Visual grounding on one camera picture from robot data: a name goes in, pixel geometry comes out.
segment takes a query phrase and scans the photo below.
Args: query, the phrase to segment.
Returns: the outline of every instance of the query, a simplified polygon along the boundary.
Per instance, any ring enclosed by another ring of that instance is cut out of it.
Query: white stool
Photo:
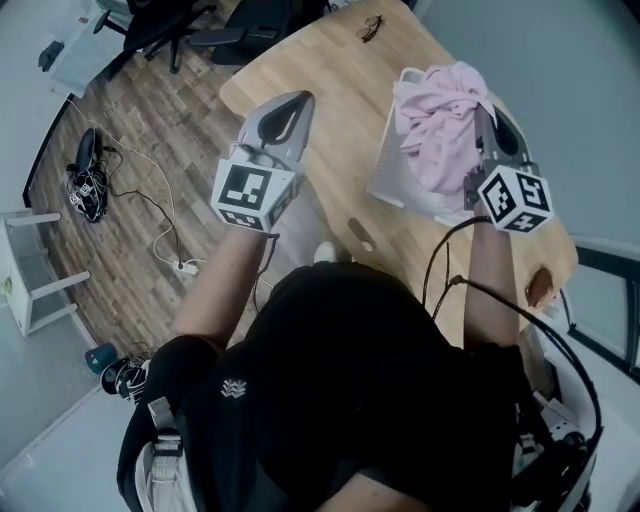
[[[18,260],[32,258],[35,256],[46,256],[49,254],[49,250],[41,249],[22,255],[19,258],[16,257],[11,245],[8,227],[11,226],[18,228],[21,226],[32,226],[42,222],[55,222],[59,220],[59,213],[30,215],[27,217],[13,217],[8,219],[0,218],[0,289],[7,299],[7,303],[11,308],[11,312],[13,313],[23,336],[27,336],[45,325],[48,325],[78,309],[77,304],[70,304],[32,323],[31,312],[33,309],[33,301],[41,299],[47,295],[51,295],[52,293],[56,293],[60,290],[64,290],[74,284],[86,281],[91,277],[89,272],[81,272],[80,274],[41,286],[35,290],[29,290],[27,288],[22,272],[20,271]]]

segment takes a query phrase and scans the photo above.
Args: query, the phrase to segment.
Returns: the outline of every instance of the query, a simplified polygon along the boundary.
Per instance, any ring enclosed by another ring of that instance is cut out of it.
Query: pink towel
[[[462,180],[480,163],[474,111],[482,105],[496,122],[482,76],[464,62],[431,66],[418,84],[396,82],[396,131],[400,150],[418,183],[443,194],[453,211],[463,208]]]

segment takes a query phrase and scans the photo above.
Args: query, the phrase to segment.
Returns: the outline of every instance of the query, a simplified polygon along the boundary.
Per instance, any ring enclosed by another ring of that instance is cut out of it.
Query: person
[[[518,315],[467,289],[452,347],[396,278],[316,263],[277,284],[227,349],[266,235],[231,227],[151,360],[117,480],[141,510],[135,466],[166,397],[198,510],[508,510]],[[469,278],[516,302],[511,242],[476,224]]]

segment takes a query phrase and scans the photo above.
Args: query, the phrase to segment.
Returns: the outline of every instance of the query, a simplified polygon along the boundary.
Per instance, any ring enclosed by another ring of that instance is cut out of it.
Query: blue container
[[[111,343],[105,343],[89,350],[84,355],[87,365],[93,373],[100,375],[102,371],[118,359],[115,347]]]

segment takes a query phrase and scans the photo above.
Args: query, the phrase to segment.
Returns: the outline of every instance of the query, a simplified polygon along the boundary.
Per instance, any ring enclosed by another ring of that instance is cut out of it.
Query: office chair
[[[321,18],[326,5],[326,0],[242,0],[223,29],[196,32],[189,44],[215,47],[214,64],[244,66]]]
[[[155,52],[165,44],[171,43],[171,60],[169,71],[177,73],[178,46],[180,39],[196,32],[189,25],[205,12],[213,12],[216,7],[207,5],[193,10],[196,0],[127,0],[133,19],[128,29],[124,29],[109,19],[110,10],[100,17],[93,33],[97,34],[103,27],[108,27],[125,36],[122,51],[133,54],[134,51],[153,44],[145,53],[147,60],[153,59]]]

